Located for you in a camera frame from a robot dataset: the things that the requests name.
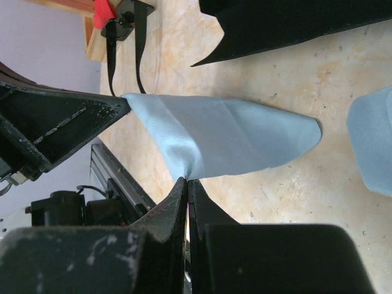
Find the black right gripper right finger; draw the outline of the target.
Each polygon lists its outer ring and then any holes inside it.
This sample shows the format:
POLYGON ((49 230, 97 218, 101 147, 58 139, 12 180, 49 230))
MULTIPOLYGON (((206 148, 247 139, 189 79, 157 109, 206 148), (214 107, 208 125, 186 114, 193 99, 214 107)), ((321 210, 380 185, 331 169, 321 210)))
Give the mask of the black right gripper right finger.
POLYGON ((373 293, 347 232, 327 224, 240 224, 188 183, 194 293, 373 293))

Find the light blue cleaning cloth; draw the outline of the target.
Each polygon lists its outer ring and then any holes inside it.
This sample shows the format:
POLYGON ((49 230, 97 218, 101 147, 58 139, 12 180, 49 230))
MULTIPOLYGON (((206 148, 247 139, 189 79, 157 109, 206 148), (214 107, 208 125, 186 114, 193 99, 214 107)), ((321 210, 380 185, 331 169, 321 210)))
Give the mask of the light blue cleaning cloth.
POLYGON ((173 179, 242 175, 287 164, 311 150, 314 118, 245 100, 125 94, 173 179))

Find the black glasses case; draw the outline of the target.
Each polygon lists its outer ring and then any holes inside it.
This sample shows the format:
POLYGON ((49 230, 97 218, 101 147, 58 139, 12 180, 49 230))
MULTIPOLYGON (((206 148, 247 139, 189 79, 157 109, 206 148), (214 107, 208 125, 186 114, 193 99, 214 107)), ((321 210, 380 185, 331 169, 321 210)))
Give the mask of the black glasses case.
POLYGON ((196 65, 227 61, 391 19, 391 1, 200 1, 224 36, 196 65))

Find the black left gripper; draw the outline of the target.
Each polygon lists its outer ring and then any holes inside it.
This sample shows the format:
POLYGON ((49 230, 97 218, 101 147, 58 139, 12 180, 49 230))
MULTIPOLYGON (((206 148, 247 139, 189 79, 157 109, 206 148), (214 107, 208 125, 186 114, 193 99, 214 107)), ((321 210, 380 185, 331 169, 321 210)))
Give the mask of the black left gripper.
POLYGON ((1 196, 36 181, 130 112, 125 99, 1 82, 1 196))

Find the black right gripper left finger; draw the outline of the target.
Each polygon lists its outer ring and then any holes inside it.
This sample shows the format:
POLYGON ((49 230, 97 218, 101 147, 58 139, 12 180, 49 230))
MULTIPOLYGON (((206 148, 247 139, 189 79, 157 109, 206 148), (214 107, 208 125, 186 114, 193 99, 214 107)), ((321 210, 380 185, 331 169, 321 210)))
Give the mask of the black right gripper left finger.
POLYGON ((1 241, 2 293, 182 293, 187 181, 122 227, 28 227, 1 241))

